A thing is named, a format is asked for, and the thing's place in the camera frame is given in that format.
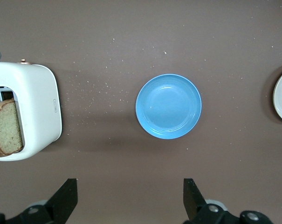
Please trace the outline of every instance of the toast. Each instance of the toast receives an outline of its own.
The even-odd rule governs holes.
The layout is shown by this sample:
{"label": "toast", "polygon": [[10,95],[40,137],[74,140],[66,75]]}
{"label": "toast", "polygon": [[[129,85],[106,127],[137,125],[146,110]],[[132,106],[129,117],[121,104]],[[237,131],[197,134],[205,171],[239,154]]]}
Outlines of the toast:
{"label": "toast", "polygon": [[8,99],[0,102],[0,157],[23,149],[21,131],[15,102]]}

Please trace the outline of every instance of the blue plate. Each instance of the blue plate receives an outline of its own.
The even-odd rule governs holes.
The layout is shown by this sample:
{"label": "blue plate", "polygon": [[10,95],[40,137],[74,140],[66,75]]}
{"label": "blue plate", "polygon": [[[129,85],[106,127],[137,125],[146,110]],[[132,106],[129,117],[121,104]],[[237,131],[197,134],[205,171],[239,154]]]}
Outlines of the blue plate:
{"label": "blue plate", "polygon": [[187,78],[175,74],[151,79],[136,101],[140,125],[161,139],[175,139],[188,133],[198,122],[201,109],[197,88]]}

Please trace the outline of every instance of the table surface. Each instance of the table surface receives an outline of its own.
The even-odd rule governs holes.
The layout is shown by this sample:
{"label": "table surface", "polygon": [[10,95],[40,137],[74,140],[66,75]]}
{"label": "table surface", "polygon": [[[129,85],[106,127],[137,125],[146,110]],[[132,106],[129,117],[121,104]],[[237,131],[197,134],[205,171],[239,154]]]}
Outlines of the table surface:
{"label": "table surface", "polygon": [[[282,223],[282,0],[0,0],[1,61],[50,68],[61,137],[35,156],[0,162],[7,218],[78,179],[67,223],[179,224],[183,179],[238,216]],[[135,102],[165,73],[198,88],[201,117],[173,140],[149,135]]]}

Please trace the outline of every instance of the plate rim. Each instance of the plate rim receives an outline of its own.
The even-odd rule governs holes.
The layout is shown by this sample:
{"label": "plate rim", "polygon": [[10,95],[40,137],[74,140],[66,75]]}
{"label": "plate rim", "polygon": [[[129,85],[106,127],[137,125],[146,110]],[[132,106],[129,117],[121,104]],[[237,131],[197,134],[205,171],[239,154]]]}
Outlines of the plate rim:
{"label": "plate rim", "polygon": [[277,105],[277,98],[278,98],[277,89],[279,88],[281,83],[282,83],[282,75],[279,77],[278,81],[275,84],[275,88],[273,91],[273,105],[277,114],[282,118],[282,113],[281,113],[282,110],[280,110],[280,107]]}
{"label": "plate rim", "polygon": [[[163,76],[175,76],[175,77],[179,77],[179,78],[182,78],[182,79],[186,80],[186,81],[195,89],[195,91],[196,91],[196,93],[197,93],[197,96],[198,96],[198,98],[199,98],[199,113],[198,113],[199,115],[198,115],[198,118],[195,120],[194,125],[192,126],[192,128],[190,128],[189,130],[187,130],[187,132],[185,132],[185,133],[183,133],[183,134],[180,134],[180,135],[178,135],[178,136],[174,136],[174,137],[171,137],[171,136],[169,136],[169,135],[167,135],[167,134],[157,134],[157,133],[155,133],[155,132],[149,132],[149,130],[147,130],[147,129],[142,125],[142,123],[140,122],[139,116],[138,116],[138,109],[137,109],[137,107],[138,107],[138,101],[139,101],[139,99],[140,99],[140,94],[142,93],[143,89],[144,89],[150,82],[152,82],[153,80],[155,80],[155,79],[157,79],[157,78],[160,78],[160,77],[163,77]],[[199,121],[199,119],[200,119],[200,116],[201,116],[201,112],[202,112],[202,99],[201,99],[201,95],[200,95],[200,92],[199,92],[198,88],[197,88],[188,78],[186,78],[186,77],[184,77],[184,76],[182,76],[182,75],[178,75],[178,74],[167,73],[167,74],[162,74],[162,75],[158,75],[158,76],[155,76],[155,77],[151,78],[149,81],[147,81],[147,82],[142,86],[142,88],[140,89],[140,91],[139,91],[139,93],[138,93],[137,99],[136,99],[135,110],[136,110],[136,116],[137,116],[137,119],[138,119],[139,124],[141,125],[141,127],[142,127],[147,133],[149,133],[150,135],[152,135],[152,136],[154,136],[154,137],[156,137],[156,138],[160,138],[160,139],[167,139],[167,140],[169,140],[169,139],[176,139],[176,138],[179,138],[179,137],[182,137],[182,136],[186,135],[187,133],[189,133],[189,132],[197,125],[197,123],[198,123],[198,121]]]}

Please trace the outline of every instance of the toaster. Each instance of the toaster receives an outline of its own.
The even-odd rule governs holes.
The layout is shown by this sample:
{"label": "toaster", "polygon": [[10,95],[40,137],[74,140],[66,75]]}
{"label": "toaster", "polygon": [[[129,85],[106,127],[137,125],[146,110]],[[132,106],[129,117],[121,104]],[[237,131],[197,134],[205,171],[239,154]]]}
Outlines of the toaster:
{"label": "toaster", "polygon": [[23,149],[0,161],[29,158],[62,133],[58,88],[50,69],[38,64],[0,62],[0,101],[14,98]]}

